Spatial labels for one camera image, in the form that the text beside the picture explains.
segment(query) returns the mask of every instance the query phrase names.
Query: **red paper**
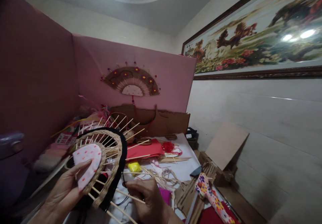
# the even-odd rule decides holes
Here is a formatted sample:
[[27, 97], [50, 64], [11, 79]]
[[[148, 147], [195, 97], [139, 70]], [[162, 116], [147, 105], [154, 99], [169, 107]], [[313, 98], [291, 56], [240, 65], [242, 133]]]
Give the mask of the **red paper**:
[[151, 145], [147, 146], [136, 146], [134, 148], [128, 149], [127, 150], [127, 159], [129, 158], [136, 158], [136, 157], [141, 157], [144, 155], [149, 155], [149, 157], [144, 157], [144, 158], [150, 158], [150, 157], [159, 157], [161, 154], [164, 154], [162, 145], [156, 140], [153, 139], [151, 141]]
[[[223, 207], [225, 208], [225, 211], [228, 215], [230, 215], [234, 221], [235, 224], [238, 224], [238, 219], [234, 215], [234, 213], [228, 208], [228, 206], [225, 204], [225, 202], [221, 202]], [[224, 222], [220, 219], [219, 215], [215, 212], [213, 207], [209, 207], [207, 209], [202, 210], [201, 215], [198, 219], [197, 224], [223, 224]]]

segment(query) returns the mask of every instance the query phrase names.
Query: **white table surface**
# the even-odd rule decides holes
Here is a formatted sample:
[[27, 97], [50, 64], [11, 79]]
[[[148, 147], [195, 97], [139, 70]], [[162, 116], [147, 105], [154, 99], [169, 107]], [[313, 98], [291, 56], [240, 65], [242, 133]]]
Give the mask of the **white table surface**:
[[[182, 150], [182, 155], [180, 157], [191, 157], [191, 159], [187, 161], [182, 161], [182, 162], [177, 162], [167, 164], [167, 163], [160, 163], [160, 167], [168, 167], [171, 169], [177, 176], [177, 178], [181, 181], [186, 181], [190, 180], [190, 173], [194, 171], [196, 168], [200, 166], [199, 161], [191, 149], [191, 147], [188, 144], [188, 141], [185, 138], [185, 135], [183, 133], [177, 134], [177, 139], [174, 141], [171, 141], [172, 143], [178, 144], [179, 148]], [[161, 137], [157, 138], [160, 140], [167, 141], [166, 138]], [[147, 169], [152, 169], [152, 166], [150, 164], [145, 164], [144, 165]], [[145, 179], [145, 178], [150, 178], [150, 175], [138, 175], [140, 178]], [[127, 181], [127, 178], [132, 178], [132, 175], [126, 174], [125, 179]], [[125, 192], [128, 193], [127, 189], [122, 186], [123, 178], [121, 178], [118, 188]], [[113, 202], [114, 203], [121, 203], [124, 200], [125, 196], [123, 194], [120, 194], [118, 192], [115, 192]], [[133, 219], [137, 220], [137, 214], [135, 207], [133, 205], [132, 199], [128, 198], [125, 203], [119, 206], [121, 209], [123, 209], [127, 214], [129, 214]], [[119, 219], [122, 223], [130, 223], [131, 221], [123, 215], [120, 211], [118, 211], [116, 208], [113, 206], [110, 206], [109, 211], [117, 218]], [[183, 214], [179, 209], [175, 210], [175, 213], [178, 215], [180, 219], [184, 219]], [[71, 212], [64, 223], [66, 224], [74, 224], [76, 222], [77, 216], [79, 212]], [[117, 223], [114, 219], [112, 219], [108, 214], [103, 212], [101, 209], [94, 209], [91, 208], [88, 213], [87, 213], [87, 219], [86, 219], [86, 224], [107, 224], [107, 223]]]

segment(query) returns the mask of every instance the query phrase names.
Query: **white tiled wall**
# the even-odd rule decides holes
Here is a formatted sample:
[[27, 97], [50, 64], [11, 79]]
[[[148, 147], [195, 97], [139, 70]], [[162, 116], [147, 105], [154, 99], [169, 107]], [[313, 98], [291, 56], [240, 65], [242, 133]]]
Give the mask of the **white tiled wall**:
[[26, 0], [68, 31], [117, 43], [174, 52], [174, 37], [58, 0]]
[[[182, 43], [238, 0], [211, 0]], [[250, 133], [237, 162], [238, 191], [267, 220], [297, 184], [322, 186], [322, 79], [193, 81], [187, 112], [206, 150], [223, 121]]]

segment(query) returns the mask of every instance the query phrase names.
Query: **decorative fan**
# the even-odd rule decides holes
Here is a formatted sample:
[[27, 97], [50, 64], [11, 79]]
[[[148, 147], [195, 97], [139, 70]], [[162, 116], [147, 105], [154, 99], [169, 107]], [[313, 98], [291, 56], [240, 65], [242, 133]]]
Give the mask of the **decorative fan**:
[[159, 95], [159, 88], [155, 82], [156, 75], [152, 77], [144, 69], [136, 66], [127, 66], [118, 68], [112, 71], [108, 69], [110, 74], [108, 76], [102, 76], [101, 81], [108, 84], [115, 90], [118, 90], [124, 95], [132, 96], [151, 96]]
[[[116, 205], [112, 199], [115, 191], [124, 194], [132, 199], [135, 199], [141, 203], [144, 201], [137, 199], [129, 194], [126, 194], [119, 189], [117, 189], [117, 185], [119, 180], [121, 179], [123, 169], [125, 167], [125, 162], [130, 159], [126, 159], [127, 149], [136, 147], [138, 145], [144, 144], [145, 142], [139, 143], [133, 147], [127, 148], [127, 139], [121, 133], [121, 131], [127, 127], [127, 125], [132, 121], [132, 119], [126, 123], [126, 125], [120, 130], [116, 130], [120, 123], [115, 128], [107, 128], [105, 124], [101, 128], [95, 128], [84, 133], [80, 134], [80, 130], [78, 130], [78, 137], [76, 139], [76, 150], [73, 153], [74, 163], [75, 165], [81, 162], [85, 162], [89, 159], [92, 159], [90, 166], [87, 168], [85, 173], [78, 179], [78, 188], [79, 191], [82, 191], [84, 194], [88, 195], [93, 199], [93, 207], [101, 208], [108, 215], [110, 215], [113, 219], [115, 219], [118, 223], [121, 223], [112, 213], [108, 211], [110, 205], [113, 205], [116, 209], [121, 211], [124, 215], [126, 215], [134, 224], [137, 224], [133, 218], [131, 218], [127, 213], [125, 213], [121, 208]], [[124, 134], [127, 134], [132, 129], [125, 131]], [[105, 171], [105, 167], [109, 166], [110, 171]], [[99, 177], [107, 174], [107, 180], [102, 182], [99, 180]]]

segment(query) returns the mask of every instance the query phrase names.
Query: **pink wall panel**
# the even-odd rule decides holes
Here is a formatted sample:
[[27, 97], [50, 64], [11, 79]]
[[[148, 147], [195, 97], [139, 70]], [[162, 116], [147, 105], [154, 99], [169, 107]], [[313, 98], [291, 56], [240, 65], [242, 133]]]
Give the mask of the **pink wall panel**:
[[81, 35], [73, 39], [81, 95], [97, 104], [131, 104], [131, 96], [112, 89], [100, 77], [109, 73], [108, 68], [116, 69], [116, 64], [124, 67], [127, 61], [133, 66], [136, 61], [138, 67], [157, 75], [161, 88], [161, 95], [134, 97], [136, 107], [153, 109], [157, 104], [158, 109], [186, 112], [196, 59]]
[[0, 133], [35, 159], [78, 109], [72, 34], [24, 0], [0, 1]]

